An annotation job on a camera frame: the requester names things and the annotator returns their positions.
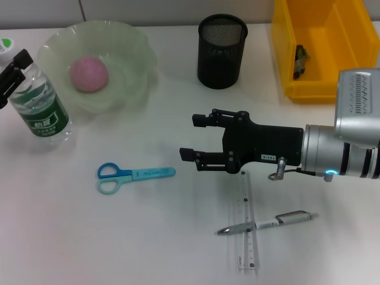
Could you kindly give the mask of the pink peach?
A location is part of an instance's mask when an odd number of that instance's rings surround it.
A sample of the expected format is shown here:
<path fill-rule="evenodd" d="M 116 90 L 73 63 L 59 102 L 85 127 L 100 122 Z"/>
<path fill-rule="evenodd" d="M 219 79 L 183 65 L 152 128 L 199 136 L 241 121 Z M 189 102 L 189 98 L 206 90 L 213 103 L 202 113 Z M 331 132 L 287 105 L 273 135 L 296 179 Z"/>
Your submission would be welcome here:
<path fill-rule="evenodd" d="M 94 57 L 77 59 L 69 69 L 69 76 L 73 86 L 85 93 L 97 92 L 109 82 L 105 64 Z"/>

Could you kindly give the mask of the green plastic wrapper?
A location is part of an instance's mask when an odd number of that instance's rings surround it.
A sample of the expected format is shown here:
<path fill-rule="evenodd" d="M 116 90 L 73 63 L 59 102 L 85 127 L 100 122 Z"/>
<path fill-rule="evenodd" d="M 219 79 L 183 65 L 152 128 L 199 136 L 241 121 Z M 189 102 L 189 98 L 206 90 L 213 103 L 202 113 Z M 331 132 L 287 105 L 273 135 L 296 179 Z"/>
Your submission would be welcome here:
<path fill-rule="evenodd" d="M 305 73 L 305 62 L 310 58 L 303 45 L 297 45 L 294 57 L 293 79 L 297 80 Z"/>

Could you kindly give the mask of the transparent ruler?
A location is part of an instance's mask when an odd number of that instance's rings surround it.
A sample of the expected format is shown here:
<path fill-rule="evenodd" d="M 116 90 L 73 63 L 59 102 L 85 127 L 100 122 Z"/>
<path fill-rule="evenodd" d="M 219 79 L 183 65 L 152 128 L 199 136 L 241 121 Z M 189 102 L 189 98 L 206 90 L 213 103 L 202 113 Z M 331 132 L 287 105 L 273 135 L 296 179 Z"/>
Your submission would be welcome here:
<path fill-rule="evenodd" d="M 254 204 L 248 171 L 242 170 L 237 175 L 234 175 L 231 195 L 228 225 L 253 223 L 255 221 Z M 245 229 L 242 233 L 228 236 L 227 240 L 229 245 L 232 246 L 233 260 L 236 262 L 236 271 L 238 273 L 249 274 L 258 269 L 259 257 L 255 229 L 250 231 Z"/>

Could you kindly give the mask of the silver white pen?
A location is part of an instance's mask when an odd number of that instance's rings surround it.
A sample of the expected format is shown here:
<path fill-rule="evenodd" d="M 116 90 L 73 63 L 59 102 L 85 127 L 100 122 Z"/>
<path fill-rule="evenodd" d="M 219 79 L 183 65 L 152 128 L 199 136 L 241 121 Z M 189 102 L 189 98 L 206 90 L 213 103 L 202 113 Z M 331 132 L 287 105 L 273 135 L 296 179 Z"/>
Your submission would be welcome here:
<path fill-rule="evenodd" d="M 310 213 L 307 211 L 294 211 L 286 214 L 280 214 L 273 219 L 266 221 L 249 221 L 241 224 L 225 227 L 216 231 L 219 236 L 236 235 L 244 232 L 252 232 L 253 230 L 267 229 L 277 226 L 284 226 L 288 224 L 302 223 L 313 220 L 318 217 L 318 213 Z"/>

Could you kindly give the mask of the yellow plastic bin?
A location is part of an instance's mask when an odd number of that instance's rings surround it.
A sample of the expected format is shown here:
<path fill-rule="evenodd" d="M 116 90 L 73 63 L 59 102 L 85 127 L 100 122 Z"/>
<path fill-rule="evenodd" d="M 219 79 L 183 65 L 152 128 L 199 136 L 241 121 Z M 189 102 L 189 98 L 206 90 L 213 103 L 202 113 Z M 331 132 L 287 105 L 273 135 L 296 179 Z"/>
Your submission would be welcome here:
<path fill-rule="evenodd" d="M 380 51 L 362 0 L 275 0 L 271 37 L 283 93 L 295 103 L 334 103 L 339 72 L 375 67 Z M 310 58 L 294 80 L 297 45 Z"/>

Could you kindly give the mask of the green glass fruit plate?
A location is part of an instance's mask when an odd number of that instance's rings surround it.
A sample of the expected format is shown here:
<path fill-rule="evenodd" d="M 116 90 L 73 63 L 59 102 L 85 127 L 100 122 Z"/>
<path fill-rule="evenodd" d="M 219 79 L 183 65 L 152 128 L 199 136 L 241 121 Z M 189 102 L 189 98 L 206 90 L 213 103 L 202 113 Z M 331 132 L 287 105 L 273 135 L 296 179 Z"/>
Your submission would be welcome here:
<path fill-rule="evenodd" d="M 82 57 L 104 63 L 109 81 L 101 90 L 85 93 L 74 87 L 69 71 Z M 98 114 L 124 106 L 133 109 L 144 101 L 157 57 L 141 30 L 117 21 L 91 20 L 51 36 L 38 50 L 37 64 L 70 109 Z"/>

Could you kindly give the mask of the blue scissors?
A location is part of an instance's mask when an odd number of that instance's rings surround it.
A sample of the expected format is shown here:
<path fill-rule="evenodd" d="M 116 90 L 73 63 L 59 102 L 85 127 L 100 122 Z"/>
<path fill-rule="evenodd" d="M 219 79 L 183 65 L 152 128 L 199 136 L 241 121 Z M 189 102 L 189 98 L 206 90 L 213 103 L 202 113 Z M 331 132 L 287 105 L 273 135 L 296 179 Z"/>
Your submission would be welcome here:
<path fill-rule="evenodd" d="M 115 172 L 113 174 L 103 175 L 104 168 L 112 168 Z M 97 190 L 103 195 L 112 195 L 118 192 L 119 188 L 126 183 L 145 181 L 150 179 L 169 178 L 176 174 L 173 167 L 149 168 L 149 169 L 120 169 L 115 163 L 104 163 L 97 171 L 99 179 L 97 183 Z M 115 187 L 112 190 L 103 189 L 102 185 L 105 183 L 114 183 Z"/>

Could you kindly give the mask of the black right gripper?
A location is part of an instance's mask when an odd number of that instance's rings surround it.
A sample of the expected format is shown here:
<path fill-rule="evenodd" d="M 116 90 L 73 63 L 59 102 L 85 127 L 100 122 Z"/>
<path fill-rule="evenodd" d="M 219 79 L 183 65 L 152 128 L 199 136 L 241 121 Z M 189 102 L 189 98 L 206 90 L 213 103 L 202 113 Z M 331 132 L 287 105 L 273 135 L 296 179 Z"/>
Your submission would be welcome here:
<path fill-rule="evenodd" d="M 252 122 L 246 111 L 231 112 L 213 109 L 206 115 L 192 115 L 195 127 L 225 128 L 223 153 L 180 148 L 182 161 L 194 162 L 197 171 L 223 171 L 235 174 L 250 162 L 277 164 L 280 158 L 289 166 L 299 166 L 302 154 L 303 129 L 260 125 Z"/>

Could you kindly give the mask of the black mesh cup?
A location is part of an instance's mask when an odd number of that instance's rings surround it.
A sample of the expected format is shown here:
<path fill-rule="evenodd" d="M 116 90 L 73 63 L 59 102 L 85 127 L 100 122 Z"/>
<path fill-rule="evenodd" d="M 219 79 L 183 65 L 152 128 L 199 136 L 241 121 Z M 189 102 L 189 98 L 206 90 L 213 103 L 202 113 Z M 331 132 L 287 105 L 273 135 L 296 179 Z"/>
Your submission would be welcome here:
<path fill-rule="evenodd" d="M 197 77 L 206 87 L 221 90 L 234 85 L 248 35 L 246 24 L 230 14 L 214 14 L 198 26 Z"/>

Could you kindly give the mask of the clear bottle green label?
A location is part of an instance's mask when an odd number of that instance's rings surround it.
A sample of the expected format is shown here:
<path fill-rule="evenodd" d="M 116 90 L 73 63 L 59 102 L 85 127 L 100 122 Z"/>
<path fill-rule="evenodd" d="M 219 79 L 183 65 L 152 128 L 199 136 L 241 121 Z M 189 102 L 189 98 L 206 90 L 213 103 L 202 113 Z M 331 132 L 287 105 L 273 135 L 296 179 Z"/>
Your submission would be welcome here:
<path fill-rule="evenodd" d="M 0 37 L 0 73 L 21 50 L 13 39 Z M 72 135 L 72 121 L 50 79 L 34 61 L 22 72 L 26 79 L 10 95 L 8 103 L 33 135 L 49 145 L 61 145 Z"/>

